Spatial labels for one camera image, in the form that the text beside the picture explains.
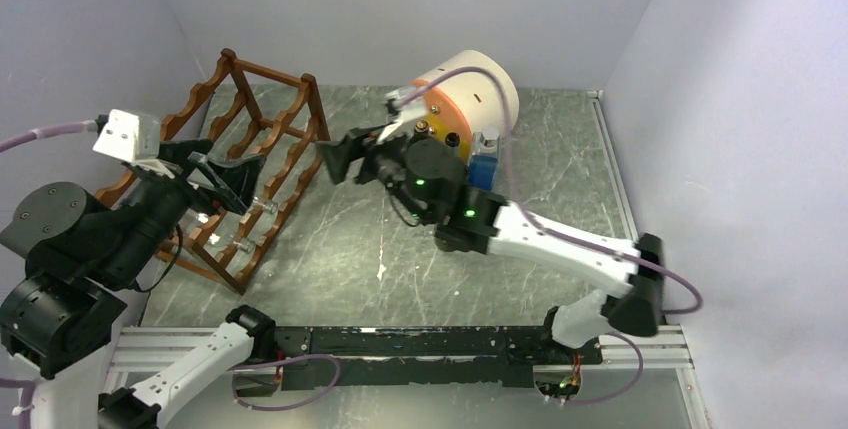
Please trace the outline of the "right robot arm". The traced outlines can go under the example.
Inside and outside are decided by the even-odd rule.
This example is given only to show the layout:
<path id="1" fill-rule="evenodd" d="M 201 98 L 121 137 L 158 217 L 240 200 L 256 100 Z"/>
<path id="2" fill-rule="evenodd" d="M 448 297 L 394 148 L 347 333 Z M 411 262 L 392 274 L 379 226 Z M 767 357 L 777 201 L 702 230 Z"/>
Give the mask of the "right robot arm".
<path id="1" fill-rule="evenodd" d="M 549 312 L 539 340 L 542 355 L 562 363 L 589 340 L 612 331 L 652 337 L 662 323 L 664 277 L 654 269 L 658 238 L 606 238 L 540 218 L 519 205 L 468 184 L 454 150 L 429 136 L 378 140 L 375 128 L 356 128 L 317 148 L 333 183 L 352 162 L 362 163 L 355 181 L 380 182 L 418 225 L 431 225 L 445 251 L 476 252 L 563 269 L 593 286 L 576 303 Z"/>

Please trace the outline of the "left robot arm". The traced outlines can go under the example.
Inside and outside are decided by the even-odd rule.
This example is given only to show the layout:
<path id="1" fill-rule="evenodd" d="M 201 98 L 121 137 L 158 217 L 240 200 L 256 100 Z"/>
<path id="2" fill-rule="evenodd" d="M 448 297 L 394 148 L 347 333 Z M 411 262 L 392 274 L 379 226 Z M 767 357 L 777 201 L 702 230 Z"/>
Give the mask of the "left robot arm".
<path id="1" fill-rule="evenodd" d="M 125 310 L 121 290 L 162 243 L 181 237 L 188 211 L 244 214 L 265 165 L 262 155 L 210 156 L 207 139 L 164 142 L 133 161 L 138 185 L 109 208 L 71 182 L 30 193 L 2 231 L 4 247 L 25 262 L 25 277 L 1 305 L 1 342 L 28 371 L 18 405 L 25 428 L 162 428 L 219 376 L 277 349 L 274 321 L 242 306 L 207 341 L 132 387 L 102 389 L 113 326 Z"/>

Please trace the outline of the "small clear square bottle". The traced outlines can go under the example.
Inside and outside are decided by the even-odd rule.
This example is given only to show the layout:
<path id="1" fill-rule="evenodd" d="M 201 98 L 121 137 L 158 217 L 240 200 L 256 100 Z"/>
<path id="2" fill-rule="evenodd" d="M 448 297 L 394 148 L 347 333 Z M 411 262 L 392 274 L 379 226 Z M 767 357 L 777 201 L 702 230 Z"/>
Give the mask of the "small clear square bottle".
<path id="1" fill-rule="evenodd" d="M 268 215 L 276 215 L 279 210 L 279 204 L 271 199 L 254 196 L 253 202 L 249 206 L 246 214 L 249 212 L 259 211 Z M 189 209 L 181 220 L 181 224 L 185 227 L 196 227 L 205 224 L 209 221 L 210 216 L 204 213 Z"/>

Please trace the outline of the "clear glass wine bottle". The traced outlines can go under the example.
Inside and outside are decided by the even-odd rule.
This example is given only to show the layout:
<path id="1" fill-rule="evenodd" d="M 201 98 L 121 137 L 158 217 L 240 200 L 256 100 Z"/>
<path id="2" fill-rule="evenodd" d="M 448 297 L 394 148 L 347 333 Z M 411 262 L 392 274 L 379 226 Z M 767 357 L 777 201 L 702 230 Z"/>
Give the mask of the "clear glass wine bottle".
<path id="1" fill-rule="evenodd" d="M 245 254 L 252 254 L 256 249 L 256 243 L 253 240 L 234 233 L 212 233 L 205 244 L 205 247 L 213 252 L 220 252 L 230 246 Z"/>

